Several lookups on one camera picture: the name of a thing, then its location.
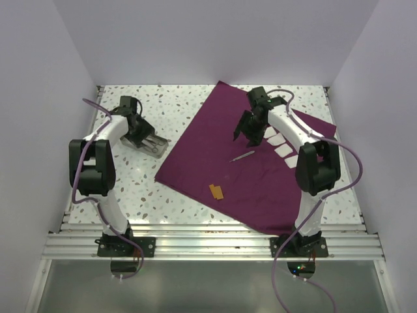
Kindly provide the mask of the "steel scalpel handle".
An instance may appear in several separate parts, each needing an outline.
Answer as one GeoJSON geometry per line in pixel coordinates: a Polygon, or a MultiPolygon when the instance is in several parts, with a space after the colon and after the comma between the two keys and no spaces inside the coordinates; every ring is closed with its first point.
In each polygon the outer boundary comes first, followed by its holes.
{"type": "Polygon", "coordinates": [[[240,155],[240,156],[237,156],[237,157],[233,158],[229,162],[236,162],[236,161],[241,160],[243,158],[246,158],[246,157],[248,157],[248,156],[250,156],[250,155],[252,155],[254,153],[255,153],[255,151],[249,151],[247,153],[244,153],[243,155],[240,155]]]}

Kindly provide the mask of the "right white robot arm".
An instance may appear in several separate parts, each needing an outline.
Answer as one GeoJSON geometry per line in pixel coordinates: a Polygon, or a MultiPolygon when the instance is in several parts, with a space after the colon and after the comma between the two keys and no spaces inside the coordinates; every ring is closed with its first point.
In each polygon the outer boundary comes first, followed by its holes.
{"type": "Polygon", "coordinates": [[[287,110],[281,97],[250,100],[250,109],[242,114],[233,139],[243,134],[248,147],[258,146],[268,126],[274,127],[298,151],[295,179],[301,200],[295,228],[299,234],[290,240],[290,247],[294,254],[305,256],[313,249],[311,237],[321,231],[324,201],[319,198],[332,190],[341,176],[339,148],[324,141],[324,136],[293,110],[287,110]]]}

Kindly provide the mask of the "orange bandage strip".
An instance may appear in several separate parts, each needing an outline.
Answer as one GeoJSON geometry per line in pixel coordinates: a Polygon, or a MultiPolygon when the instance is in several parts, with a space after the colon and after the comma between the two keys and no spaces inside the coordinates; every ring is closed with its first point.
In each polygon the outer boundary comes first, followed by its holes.
{"type": "Polygon", "coordinates": [[[217,200],[222,200],[222,199],[224,199],[222,188],[221,186],[218,186],[218,199],[217,200]]]}
{"type": "Polygon", "coordinates": [[[212,193],[212,196],[214,199],[218,199],[218,186],[215,186],[213,184],[209,185],[209,189],[212,193]]]}

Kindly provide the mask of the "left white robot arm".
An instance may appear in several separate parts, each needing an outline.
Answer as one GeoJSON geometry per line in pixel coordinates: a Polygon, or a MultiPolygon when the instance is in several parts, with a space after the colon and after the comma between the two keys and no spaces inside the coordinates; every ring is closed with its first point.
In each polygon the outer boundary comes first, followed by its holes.
{"type": "Polygon", "coordinates": [[[92,202],[103,224],[103,234],[116,236],[113,249],[121,256],[128,256],[135,250],[136,241],[126,234],[129,222],[113,190],[116,169],[112,147],[125,140],[139,151],[156,157],[158,144],[153,138],[153,127],[140,111],[115,108],[105,114],[108,119],[93,133],[84,139],[71,140],[68,145],[72,202],[92,202]]]}

